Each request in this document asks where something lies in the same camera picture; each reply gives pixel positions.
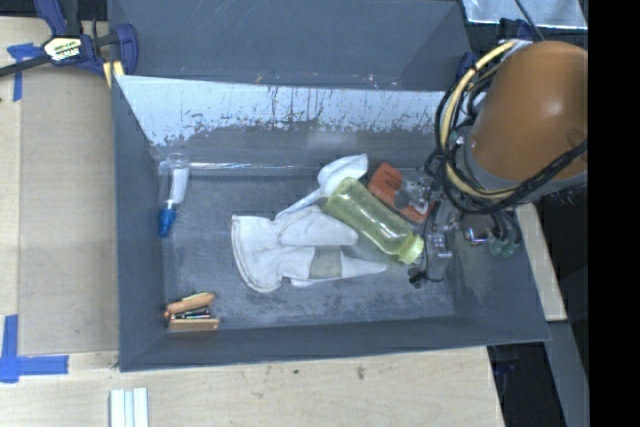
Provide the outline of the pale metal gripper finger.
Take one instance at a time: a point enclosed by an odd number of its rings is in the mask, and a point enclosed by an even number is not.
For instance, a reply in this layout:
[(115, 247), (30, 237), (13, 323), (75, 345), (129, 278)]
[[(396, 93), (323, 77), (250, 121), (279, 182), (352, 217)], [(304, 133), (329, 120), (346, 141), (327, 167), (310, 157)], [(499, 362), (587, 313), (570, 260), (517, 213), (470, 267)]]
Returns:
[(446, 275), (453, 252), (445, 235), (426, 237), (426, 278), (430, 281), (442, 281)]

